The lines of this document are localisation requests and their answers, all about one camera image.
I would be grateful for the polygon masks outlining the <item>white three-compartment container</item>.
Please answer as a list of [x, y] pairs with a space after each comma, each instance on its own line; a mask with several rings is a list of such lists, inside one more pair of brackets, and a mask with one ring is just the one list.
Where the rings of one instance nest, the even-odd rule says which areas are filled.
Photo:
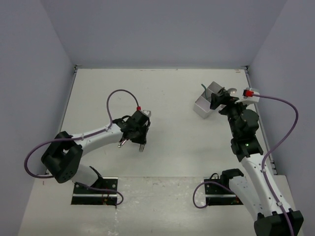
[[211, 82], [206, 90], [197, 98], [194, 103], [193, 111], [197, 113], [201, 118], [206, 119], [214, 112], [219, 112], [219, 110], [224, 108], [224, 105], [220, 105], [215, 110], [210, 109], [211, 105], [211, 94], [218, 92], [222, 86], [220, 86], [215, 81]]

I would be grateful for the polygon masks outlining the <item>silver fork curved handle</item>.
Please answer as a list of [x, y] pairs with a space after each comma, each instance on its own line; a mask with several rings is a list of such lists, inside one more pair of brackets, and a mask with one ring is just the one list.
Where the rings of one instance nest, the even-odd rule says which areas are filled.
[[145, 147], [145, 144], [141, 144], [140, 147], [139, 147], [139, 151], [143, 152], [144, 151], [144, 147]]

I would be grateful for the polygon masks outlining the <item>ornate silver teaspoon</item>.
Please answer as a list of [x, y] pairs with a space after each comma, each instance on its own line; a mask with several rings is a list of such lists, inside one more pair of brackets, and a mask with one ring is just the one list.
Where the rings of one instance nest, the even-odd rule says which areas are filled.
[[229, 94], [235, 94], [237, 92], [237, 89], [236, 88], [229, 88], [229, 89], [227, 89], [226, 92]]

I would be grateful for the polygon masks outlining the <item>teal plastic fork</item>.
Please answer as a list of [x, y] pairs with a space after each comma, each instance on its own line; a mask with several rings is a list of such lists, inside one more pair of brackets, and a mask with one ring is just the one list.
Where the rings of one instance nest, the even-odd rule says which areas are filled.
[[208, 88], [204, 85], [204, 84], [201, 84], [201, 86], [203, 87], [204, 89], [204, 98], [211, 102], [211, 92], [208, 90]]

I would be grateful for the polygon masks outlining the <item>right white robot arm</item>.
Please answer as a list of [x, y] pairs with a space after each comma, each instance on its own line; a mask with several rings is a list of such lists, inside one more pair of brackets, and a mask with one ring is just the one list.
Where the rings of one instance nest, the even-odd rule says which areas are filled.
[[275, 183], [269, 170], [256, 131], [259, 129], [258, 114], [248, 109], [257, 103], [259, 93], [246, 89], [243, 98], [231, 96], [227, 91], [212, 93], [210, 108], [216, 109], [228, 119], [232, 133], [231, 149], [246, 170], [251, 184], [241, 174], [232, 174], [220, 180], [224, 193], [233, 192], [253, 218], [254, 231], [258, 236], [296, 236], [304, 218], [294, 210]]

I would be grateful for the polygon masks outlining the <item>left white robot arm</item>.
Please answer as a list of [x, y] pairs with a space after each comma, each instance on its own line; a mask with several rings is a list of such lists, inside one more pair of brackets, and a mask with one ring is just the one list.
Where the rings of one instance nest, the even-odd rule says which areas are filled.
[[101, 175], [95, 168], [81, 164], [81, 158], [105, 145], [118, 143], [118, 147], [122, 147], [126, 141], [139, 144], [142, 152], [147, 143], [150, 117], [151, 111], [137, 110], [131, 116], [113, 120], [109, 128], [96, 129], [86, 135], [69, 135], [63, 131], [49, 145], [41, 162], [58, 183], [70, 180], [97, 193], [102, 189]]

